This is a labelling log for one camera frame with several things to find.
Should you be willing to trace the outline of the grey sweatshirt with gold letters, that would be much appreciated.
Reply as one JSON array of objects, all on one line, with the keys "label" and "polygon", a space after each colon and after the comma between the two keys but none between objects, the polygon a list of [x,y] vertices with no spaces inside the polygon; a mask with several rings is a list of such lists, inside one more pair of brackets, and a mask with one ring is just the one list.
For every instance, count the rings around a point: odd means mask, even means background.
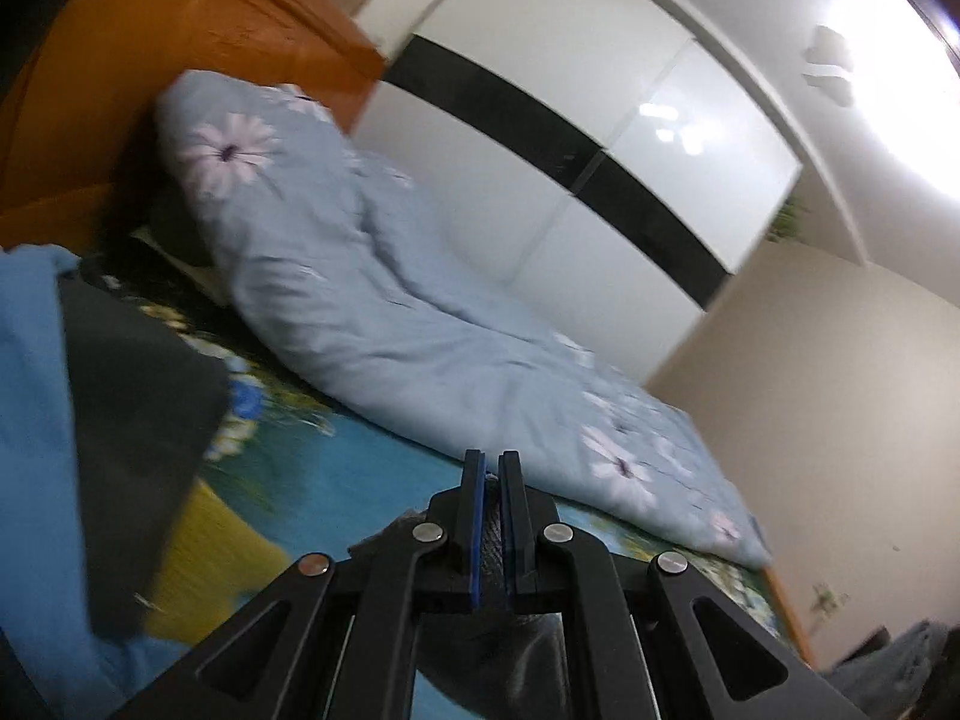
[{"label": "grey sweatshirt with gold letters", "polygon": [[480,543],[480,605],[421,622],[416,664],[428,683],[480,718],[566,718],[562,624],[508,610],[500,495],[488,486]]}]

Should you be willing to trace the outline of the teal floral bed blanket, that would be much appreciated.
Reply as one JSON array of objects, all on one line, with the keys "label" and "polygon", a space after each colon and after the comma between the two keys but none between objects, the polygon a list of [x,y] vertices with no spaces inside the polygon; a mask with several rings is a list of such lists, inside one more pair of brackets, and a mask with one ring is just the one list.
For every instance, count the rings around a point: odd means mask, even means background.
[{"label": "teal floral bed blanket", "polygon": [[314,546],[343,556],[457,478],[454,461],[299,387],[231,312],[210,304],[155,254],[89,257],[80,277],[226,366],[228,413],[200,477],[288,559]]}]

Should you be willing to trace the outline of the dark green and mustard garment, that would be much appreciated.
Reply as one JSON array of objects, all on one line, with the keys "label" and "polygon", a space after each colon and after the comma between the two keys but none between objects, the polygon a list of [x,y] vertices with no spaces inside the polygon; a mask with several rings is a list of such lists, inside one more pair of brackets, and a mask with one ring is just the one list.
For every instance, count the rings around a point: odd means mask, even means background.
[{"label": "dark green and mustard garment", "polygon": [[197,644],[290,559],[200,477],[228,371],[82,278],[59,283],[93,631]]}]

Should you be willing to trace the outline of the blue shirt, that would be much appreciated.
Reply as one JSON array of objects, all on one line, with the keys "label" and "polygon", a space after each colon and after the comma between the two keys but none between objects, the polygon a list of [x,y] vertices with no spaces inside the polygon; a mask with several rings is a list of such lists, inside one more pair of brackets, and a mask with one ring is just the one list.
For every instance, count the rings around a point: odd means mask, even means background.
[{"label": "blue shirt", "polygon": [[2,634],[57,718],[106,718],[185,649],[109,644],[86,603],[58,245],[2,255]]}]

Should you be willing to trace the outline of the light blue floral quilt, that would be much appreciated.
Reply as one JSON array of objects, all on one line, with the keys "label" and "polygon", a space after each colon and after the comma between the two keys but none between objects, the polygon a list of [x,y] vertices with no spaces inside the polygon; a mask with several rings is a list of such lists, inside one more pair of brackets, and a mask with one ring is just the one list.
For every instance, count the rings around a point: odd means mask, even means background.
[{"label": "light blue floral quilt", "polygon": [[514,450],[535,488],[770,564],[692,420],[462,262],[430,197],[329,109],[189,70],[155,121],[229,302],[291,372],[428,449]]}]

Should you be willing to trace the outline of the green potted plant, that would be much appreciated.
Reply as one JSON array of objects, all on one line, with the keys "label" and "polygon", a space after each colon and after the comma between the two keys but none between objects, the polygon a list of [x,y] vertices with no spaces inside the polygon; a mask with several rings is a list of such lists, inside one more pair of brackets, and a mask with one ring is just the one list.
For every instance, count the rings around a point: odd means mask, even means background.
[{"label": "green potted plant", "polygon": [[805,218],[809,213],[811,210],[796,195],[789,195],[773,216],[770,226],[766,229],[765,239],[775,244],[802,241]]}]

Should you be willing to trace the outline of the white wardrobe with black band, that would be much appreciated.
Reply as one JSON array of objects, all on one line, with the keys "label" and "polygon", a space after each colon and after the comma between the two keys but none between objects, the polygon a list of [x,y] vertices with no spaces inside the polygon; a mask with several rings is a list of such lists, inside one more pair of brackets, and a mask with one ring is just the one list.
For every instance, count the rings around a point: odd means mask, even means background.
[{"label": "white wardrobe with black band", "polygon": [[439,0],[355,137],[433,195],[464,259],[636,380],[706,317],[800,172],[652,0]]}]

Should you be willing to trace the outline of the orange wooden headboard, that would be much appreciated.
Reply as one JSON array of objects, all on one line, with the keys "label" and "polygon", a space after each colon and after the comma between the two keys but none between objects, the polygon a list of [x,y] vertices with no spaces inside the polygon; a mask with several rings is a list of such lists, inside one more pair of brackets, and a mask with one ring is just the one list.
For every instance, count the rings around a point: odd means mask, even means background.
[{"label": "orange wooden headboard", "polygon": [[191,68],[295,83],[348,128],[384,59],[332,0],[68,0],[2,96],[2,244],[91,249],[130,133]]}]

